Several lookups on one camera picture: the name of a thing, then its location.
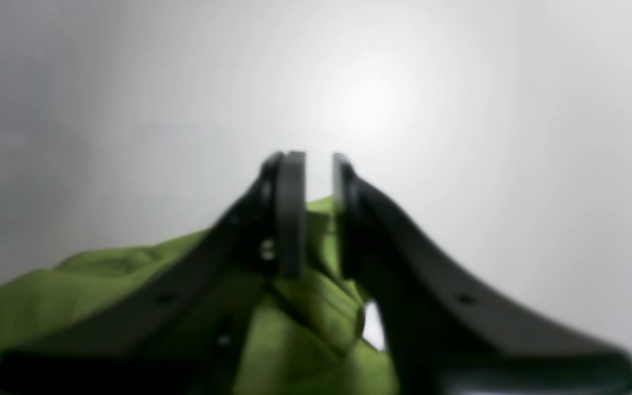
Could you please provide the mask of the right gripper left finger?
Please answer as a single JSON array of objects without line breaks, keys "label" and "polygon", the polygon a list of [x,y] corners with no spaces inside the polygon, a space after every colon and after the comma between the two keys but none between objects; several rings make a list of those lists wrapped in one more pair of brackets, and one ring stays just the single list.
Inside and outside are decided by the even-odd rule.
[{"label": "right gripper left finger", "polygon": [[260,201],[265,235],[260,258],[270,273],[299,279],[305,267],[306,153],[277,152],[262,165]]}]

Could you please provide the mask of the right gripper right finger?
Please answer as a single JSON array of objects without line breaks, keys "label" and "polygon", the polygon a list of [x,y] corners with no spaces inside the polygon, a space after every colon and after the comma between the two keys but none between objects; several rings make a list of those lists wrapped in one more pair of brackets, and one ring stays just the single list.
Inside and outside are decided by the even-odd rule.
[{"label": "right gripper right finger", "polygon": [[366,244],[366,215],[362,179],[343,153],[333,155],[334,213],[342,273],[356,278],[362,269]]}]

